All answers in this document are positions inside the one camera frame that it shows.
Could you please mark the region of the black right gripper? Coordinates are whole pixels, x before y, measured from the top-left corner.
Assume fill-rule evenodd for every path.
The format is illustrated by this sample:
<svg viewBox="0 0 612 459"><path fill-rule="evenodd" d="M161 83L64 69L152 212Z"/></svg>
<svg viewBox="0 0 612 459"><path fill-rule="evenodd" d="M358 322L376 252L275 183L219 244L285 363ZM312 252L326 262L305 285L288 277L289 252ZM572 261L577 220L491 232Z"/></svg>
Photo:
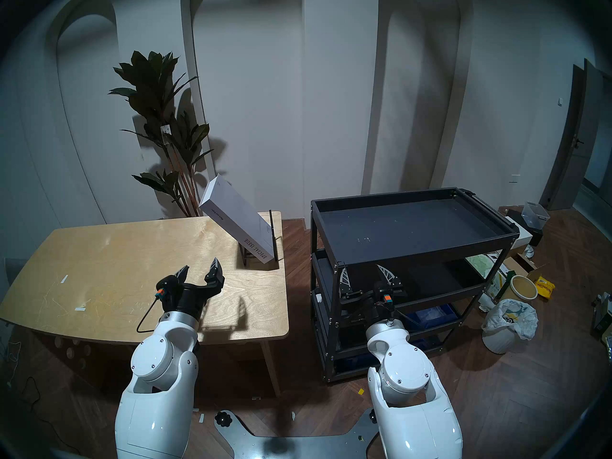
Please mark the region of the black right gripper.
<svg viewBox="0 0 612 459"><path fill-rule="evenodd" d="M405 298L406 291L402 282L398 282L398 278L391 271L379 264L377 268L383 282L375 282L371 290L341 302L341 311L346 311L346 314L340 317L341 326L358 321L370 326L381 320L393 321L395 318L394 300L397 296ZM346 267L343 267L340 273L339 293L353 293Z"/></svg>

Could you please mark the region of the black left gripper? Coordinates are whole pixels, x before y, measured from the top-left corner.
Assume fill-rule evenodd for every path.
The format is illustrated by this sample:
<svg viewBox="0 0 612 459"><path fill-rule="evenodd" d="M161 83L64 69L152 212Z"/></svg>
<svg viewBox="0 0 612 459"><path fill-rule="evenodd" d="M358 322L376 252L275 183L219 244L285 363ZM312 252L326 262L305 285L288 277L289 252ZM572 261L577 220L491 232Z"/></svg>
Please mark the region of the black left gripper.
<svg viewBox="0 0 612 459"><path fill-rule="evenodd" d="M225 278L218 258L211 262L204 286L185 283L188 269L189 266L183 266L175 275L169 275L156 284L156 298L162 302L164 311L159 322L177 321L198 326L207 301L222 291Z"/></svg>

